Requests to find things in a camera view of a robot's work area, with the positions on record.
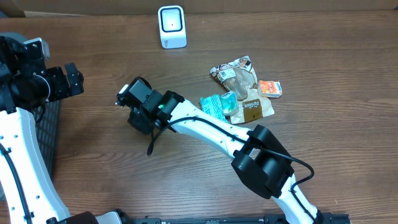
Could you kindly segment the teal snack packet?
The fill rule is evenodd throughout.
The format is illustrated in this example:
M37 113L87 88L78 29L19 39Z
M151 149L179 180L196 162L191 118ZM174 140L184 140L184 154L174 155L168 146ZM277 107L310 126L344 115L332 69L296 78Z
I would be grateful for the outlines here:
M222 105L220 101L220 95L214 94L208 97L200 98L201 110L206 114L228 123L226 116L223 114Z

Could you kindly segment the teal white small packet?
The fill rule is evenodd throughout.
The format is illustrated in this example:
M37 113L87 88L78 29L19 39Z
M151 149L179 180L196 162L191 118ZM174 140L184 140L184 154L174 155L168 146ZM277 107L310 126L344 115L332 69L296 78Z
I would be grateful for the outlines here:
M231 116L238 112L238 101L235 92L229 91L221 95L220 102L225 116Z

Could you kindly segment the beige brown snack bag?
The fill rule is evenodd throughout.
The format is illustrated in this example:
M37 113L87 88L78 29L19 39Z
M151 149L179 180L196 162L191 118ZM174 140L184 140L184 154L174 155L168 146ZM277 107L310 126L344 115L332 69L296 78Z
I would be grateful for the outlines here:
M274 114L271 100L257 92L259 80L249 56L222 63L210 69L210 75L233 91L238 101L238 112L227 116L232 124L243 124Z

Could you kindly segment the orange white small box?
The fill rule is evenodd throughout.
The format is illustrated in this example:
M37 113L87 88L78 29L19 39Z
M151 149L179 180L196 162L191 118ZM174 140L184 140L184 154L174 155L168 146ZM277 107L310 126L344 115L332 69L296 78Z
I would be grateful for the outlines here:
M263 97L280 98L282 96L282 87L280 82L259 80L257 92Z

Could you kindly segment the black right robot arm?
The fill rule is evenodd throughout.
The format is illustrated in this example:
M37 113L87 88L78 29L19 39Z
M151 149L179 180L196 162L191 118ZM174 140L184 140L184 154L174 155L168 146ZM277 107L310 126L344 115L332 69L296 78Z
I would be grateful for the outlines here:
M130 125L151 137L147 155L167 129L197 138L228 156L240 181L258 196L273 199L288 223L324 222L299 188L314 169L292 157L267 128L251 130L216 119L174 91L159 93L142 77L121 88L116 104L129 107Z

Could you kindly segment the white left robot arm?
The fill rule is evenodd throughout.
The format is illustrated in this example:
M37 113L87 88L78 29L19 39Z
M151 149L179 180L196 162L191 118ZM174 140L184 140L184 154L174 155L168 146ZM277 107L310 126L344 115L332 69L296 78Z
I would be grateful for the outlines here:
M50 179L39 149L33 110L84 92L74 63L47 68L41 38L1 36L1 185L12 223L121 223L117 210L71 215Z

